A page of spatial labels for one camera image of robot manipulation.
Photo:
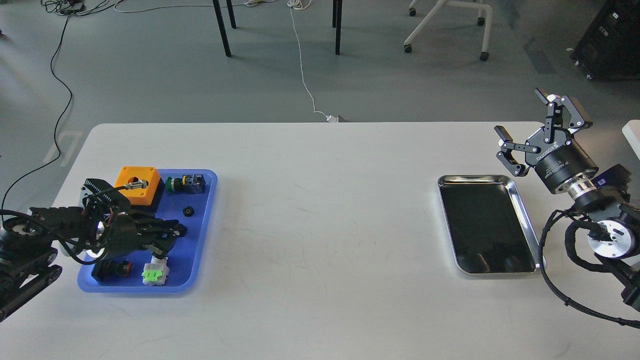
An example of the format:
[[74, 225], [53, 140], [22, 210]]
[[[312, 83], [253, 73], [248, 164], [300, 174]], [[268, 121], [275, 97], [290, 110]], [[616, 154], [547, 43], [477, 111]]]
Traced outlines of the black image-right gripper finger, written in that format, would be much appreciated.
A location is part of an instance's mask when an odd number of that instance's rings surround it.
[[494, 130], [500, 137], [500, 150], [496, 153], [496, 158], [505, 166], [505, 168], [516, 177], [524, 177], [528, 174], [530, 167], [519, 163], [512, 155], [512, 151], [520, 151], [524, 153], [538, 153], [538, 147], [532, 145], [524, 145], [515, 143], [511, 135], [502, 125], [494, 126]]
[[570, 96], [549, 93], [542, 88], [534, 90], [535, 95], [547, 106], [547, 115], [542, 127], [544, 143], [551, 144], [561, 132], [573, 135], [592, 127], [594, 121], [578, 100]]

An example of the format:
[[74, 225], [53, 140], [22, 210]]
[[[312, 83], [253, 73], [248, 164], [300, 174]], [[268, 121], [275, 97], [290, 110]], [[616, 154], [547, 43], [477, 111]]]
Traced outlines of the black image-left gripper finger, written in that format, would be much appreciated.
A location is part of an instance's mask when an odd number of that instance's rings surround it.
[[176, 234], [150, 235], [142, 243], [142, 250], [150, 251], [154, 258], [162, 260], [169, 255], [177, 239]]
[[188, 228], [178, 219], [154, 218], [147, 224], [147, 233], [161, 234], [162, 236], [185, 237]]

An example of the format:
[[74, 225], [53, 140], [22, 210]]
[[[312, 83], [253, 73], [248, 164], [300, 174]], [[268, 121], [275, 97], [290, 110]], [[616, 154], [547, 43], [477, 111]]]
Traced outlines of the black cylindrical gripper body image-left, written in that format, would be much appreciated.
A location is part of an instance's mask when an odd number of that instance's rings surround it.
[[110, 260], [147, 249], [154, 239], [149, 230], [155, 216], [150, 212], [135, 210], [132, 214], [118, 214], [102, 233], [105, 244], [103, 259]]

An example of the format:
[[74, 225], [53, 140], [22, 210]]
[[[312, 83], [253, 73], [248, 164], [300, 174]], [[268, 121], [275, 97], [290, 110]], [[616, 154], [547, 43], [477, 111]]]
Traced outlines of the black cylindrical gripper body image-right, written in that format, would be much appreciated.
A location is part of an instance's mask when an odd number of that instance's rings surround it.
[[554, 129], [553, 140], [546, 143], [544, 139], [544, 128], [539, 128], [526, 139], [530, 146], [540, 148], [540, 151], [526, 154], [525, 162], [534, 168], [550, 193], [566, 192], [564, 184], [577, 175], [583, 174], [592, 179], [598, 172], [599, 167], [568, 130]]

